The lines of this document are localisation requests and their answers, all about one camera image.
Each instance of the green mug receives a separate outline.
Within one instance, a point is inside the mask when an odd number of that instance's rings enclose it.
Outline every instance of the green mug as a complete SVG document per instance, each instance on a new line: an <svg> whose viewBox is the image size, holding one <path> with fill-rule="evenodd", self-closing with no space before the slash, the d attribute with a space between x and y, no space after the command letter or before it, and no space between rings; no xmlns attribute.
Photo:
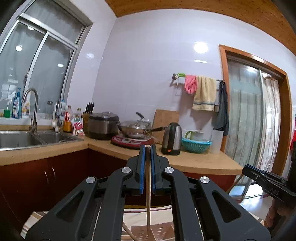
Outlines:
<svg viewBox="0 0 296 241"><path fill-rule="evenodd" d="M203 141L203 134L204 134L204 131L188 131L185 134L185 138L194 140L194 141Z"/></svg>

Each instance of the stainless steel sink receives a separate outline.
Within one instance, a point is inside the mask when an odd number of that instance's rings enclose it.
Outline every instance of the stainless steel sink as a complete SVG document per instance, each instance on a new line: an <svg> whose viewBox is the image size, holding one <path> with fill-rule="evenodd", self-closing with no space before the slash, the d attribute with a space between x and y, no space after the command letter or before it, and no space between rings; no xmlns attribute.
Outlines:
<svg viewBox="0 0 296 241"><path fill-rule="evenodd" d="M32 147L56 145L60 143L82 141L67 133L53 131L0 131L0 151L17 150Z"/></svg>
<svg viewBox="0 0 296 241"><path fill-rule="evenodd" d="M76 140L73 137L70 137L70 136L63 134L63 133L55 133L55 132L38 133L37 132L37 134L41 140L46 142L46 144L69 142L69 141Z"/></svg>

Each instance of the cabinet handle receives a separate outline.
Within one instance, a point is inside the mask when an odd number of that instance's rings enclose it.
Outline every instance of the cabinet handle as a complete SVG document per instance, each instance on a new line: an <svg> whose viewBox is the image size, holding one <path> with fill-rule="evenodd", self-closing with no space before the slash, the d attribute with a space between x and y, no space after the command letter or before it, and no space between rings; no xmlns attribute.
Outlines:
<svg viewBox="0 0 296 241"><path fill-rule="evenodd" d="M44 173L45 173L45 176L46 176L47 185L49 185L49 180L48 180L48 177L47 177L46 171L44 171Z"/></svg>
<svg viewBox="0 0 296 241"><path fill-rule="evenodd" d="M56 179L56 178L55 178L55 171L54 171L54 168L53 168L53 167L52 167L52 171L54 172L54 179Z"/></svg>

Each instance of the cutting board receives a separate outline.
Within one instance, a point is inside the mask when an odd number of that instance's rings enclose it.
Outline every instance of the cutting board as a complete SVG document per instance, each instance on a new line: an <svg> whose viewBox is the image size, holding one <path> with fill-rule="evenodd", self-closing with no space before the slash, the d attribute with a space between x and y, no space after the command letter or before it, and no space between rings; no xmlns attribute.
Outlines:
<svg viewBox="0 0 296 241"><path fill-rule="evenodd" d="M153 128L167 126L171 122L179 122L179 112L172 110L159 110L157 109L154 114ZM162 144L163 134L165 131L153 132L152 136L157 138L155 143Z"/></svg>

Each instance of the faucet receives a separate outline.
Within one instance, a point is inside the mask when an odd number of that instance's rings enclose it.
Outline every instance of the faucet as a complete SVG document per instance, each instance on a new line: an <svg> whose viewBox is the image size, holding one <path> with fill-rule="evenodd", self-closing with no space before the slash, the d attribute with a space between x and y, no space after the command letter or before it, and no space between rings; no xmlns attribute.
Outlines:
<svg viewBox="0 0 296 241"><path fill-rule="evenodd" d="M57 106L56 106L56 109L55 109L55 112L54 112L54 120L56 119L57 120L57 130L55 130L55 132L59 132L59 129L60 127L62 126L62 121L60 119L60 116L59 116L59 108L62 107L62 102L61 102L61 99L59 99L57 101Z"/></svg>
<svg viewBox="0 0 296 241"><path fill-rule="evenodd" d="M38 106L38 94L37 94L37 90L34 89L34 88L29 88L23 98L22 98L22 103L24 103L27 99L27 95L29 92L33 91L35 93L35 109L34 109L34 118L31 119L31 128L30 130L33 132L33 133L36 133L36 130L37 130L37 122L36 122L36 116L37 116L37 106Z"/></svg>

